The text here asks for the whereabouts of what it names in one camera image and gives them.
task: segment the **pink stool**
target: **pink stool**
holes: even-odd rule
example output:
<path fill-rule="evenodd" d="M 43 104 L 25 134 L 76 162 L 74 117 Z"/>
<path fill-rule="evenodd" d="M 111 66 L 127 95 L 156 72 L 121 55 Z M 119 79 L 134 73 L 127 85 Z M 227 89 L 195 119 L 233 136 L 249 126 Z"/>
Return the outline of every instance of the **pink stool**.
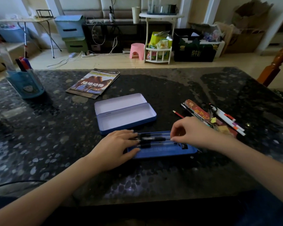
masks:
<path fill-rule="evenodd" d="M 144 44 L 141 43 L 131 44 L 130 59 L 132 59 L 132 55 L 135 52 L 138 54 L 139 60 L 144 60 Z"/>

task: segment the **red pencil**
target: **red pencil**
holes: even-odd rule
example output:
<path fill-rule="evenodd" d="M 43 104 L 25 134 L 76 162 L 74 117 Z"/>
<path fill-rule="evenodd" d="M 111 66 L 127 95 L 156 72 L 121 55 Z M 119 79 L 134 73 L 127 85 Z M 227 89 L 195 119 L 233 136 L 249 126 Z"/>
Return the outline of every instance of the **red pencil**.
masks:
<path fill-rule="evenodd" d="M 180 115 L 179 113 L 177 113 L 176 111 L 173 110 L 173 113 L 175 113 L 177 116 L 184 118 L 184 116 Z"/>

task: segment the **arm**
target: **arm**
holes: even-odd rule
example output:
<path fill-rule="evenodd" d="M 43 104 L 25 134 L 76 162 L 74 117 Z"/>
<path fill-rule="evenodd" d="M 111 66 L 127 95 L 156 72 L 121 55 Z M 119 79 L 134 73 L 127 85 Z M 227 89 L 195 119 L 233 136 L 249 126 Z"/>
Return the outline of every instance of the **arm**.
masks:
<path fill-rule="evenodd" d="M 175 122 L 171 140 L 226 155 L 283 202 L 283 163 L 265 156 L 231 136 L 209 128 L 195 117 L 186 117 Z"/>
<path fill-rule="evenodd" d="M 96 174 L 113 169 L 131 159 L 138 148 L 123 155 L 138 140 L 137 133 L 122 130 L 110 133 L 85 157 L 53 179 L 0 209 L 1 225 L 40 225 L 79 186 Z"/>

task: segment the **carved wooden post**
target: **carved wooden post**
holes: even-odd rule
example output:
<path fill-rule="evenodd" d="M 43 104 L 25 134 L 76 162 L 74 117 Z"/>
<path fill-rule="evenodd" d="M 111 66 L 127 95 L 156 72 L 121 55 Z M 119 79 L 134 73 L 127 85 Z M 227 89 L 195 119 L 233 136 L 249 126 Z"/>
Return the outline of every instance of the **carved wooden post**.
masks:
<path fill-rule="evenodd" d="M 280 72 L 280 66 L 283 63 L 283 48 L 277 53 L 271 65 L 267 66 L 260 74 L 257 81 L 268 86 Z"/>

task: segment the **paper cup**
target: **paper cup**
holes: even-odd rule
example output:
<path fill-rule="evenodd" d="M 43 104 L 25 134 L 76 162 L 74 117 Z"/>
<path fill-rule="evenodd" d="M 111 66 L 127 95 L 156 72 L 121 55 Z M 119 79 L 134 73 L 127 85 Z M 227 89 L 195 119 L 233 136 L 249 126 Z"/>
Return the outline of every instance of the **paper cup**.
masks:
<path fill-rule="evenodd" d="M 132 7 L 133 24 L 139 23 L 139 14 L 141 12 L 140 7 Z"/>

